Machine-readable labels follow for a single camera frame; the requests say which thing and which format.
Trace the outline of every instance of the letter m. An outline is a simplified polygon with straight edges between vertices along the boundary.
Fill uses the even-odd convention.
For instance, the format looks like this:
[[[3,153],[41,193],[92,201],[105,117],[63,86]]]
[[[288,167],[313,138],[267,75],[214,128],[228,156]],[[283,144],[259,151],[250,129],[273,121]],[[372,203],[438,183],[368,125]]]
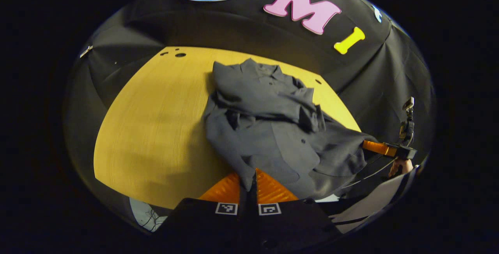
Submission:
[[[323,34],[324,27],[335,14],[342,12],[336,5],[326,0],[313,4],[310,3],[310,0],[276,0],[273,4],[265,5],[264,10],[267,13],[284,17],[287,16],[286,8],[290,4],[292,4],[291,19],[293,21],[313,14],[301,23],[305,28],[318,35]]]

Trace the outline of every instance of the pink letter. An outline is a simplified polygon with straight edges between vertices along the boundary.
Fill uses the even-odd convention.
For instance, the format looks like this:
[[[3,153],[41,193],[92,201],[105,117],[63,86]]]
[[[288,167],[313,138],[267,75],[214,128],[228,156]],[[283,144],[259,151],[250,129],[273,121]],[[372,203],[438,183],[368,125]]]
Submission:
[[[336,5],[326,0],[314,4],[310,4],[310,0],[276,0],[273,4],[265,5],[264,10],[272,15],[284,17],[287,16],[286,7],[291,3],[291,19],[298,21],[313,14],[301,23],[318,35],[323,34],[324,27],[335,14],[342,12]]]

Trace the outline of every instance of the gray jacket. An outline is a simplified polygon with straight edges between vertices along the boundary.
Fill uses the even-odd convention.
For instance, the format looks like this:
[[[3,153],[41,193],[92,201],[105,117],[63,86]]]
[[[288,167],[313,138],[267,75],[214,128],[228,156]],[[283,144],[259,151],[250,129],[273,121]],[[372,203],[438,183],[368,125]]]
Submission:
[[[207,138],[248,191],[256,167],[298,198],[316,199],[365,167],[362,142],[377,140],[322,112],[313,88],[279,66],[214,62],[213,75],[216,91],[203,114]]]

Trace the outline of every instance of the yellow table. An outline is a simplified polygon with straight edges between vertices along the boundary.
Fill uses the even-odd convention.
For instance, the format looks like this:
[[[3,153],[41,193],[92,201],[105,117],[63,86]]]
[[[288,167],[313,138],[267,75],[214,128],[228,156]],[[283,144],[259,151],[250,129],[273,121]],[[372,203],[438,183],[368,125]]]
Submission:
[[[214,91],[213,62],[240,64],[248,58],[280,65],[284,74],[315,88],[313,102],[324,112],[360,131],[320,75],[246,53],[168,46],[132,77],[112,103],[95,144],[95,177],[123,195],[164,208],[175,208],[185,197],[201,196],[231,172],[206,140],[201,121],[208,95]]]

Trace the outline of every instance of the human hand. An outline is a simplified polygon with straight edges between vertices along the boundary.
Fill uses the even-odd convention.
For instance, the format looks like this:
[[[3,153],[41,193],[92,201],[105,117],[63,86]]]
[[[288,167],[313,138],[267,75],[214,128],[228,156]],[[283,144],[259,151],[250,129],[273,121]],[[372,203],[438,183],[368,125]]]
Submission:
[[[388,177],[392,177],[397,173],[399,170],[399,167],[402,166],[402,174],[406,174],[410,172],[414,167],[412,166],[412,161],[411,160],[401,160],[396,158],[395,161],[393,162],[392,168],[390,169],[390,173],[388,174]]]

